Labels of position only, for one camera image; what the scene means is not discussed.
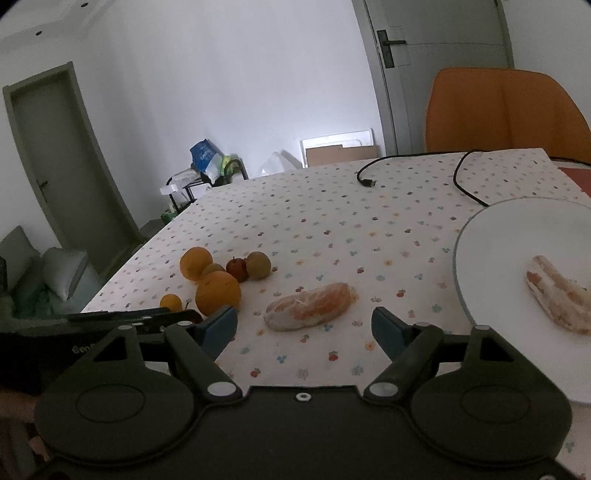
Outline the left human hand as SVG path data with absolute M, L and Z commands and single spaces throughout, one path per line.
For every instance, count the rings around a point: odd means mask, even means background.
M 33 423 L 36 404 L 37 398 L 30 395 L 1 391 L 0 418 Z

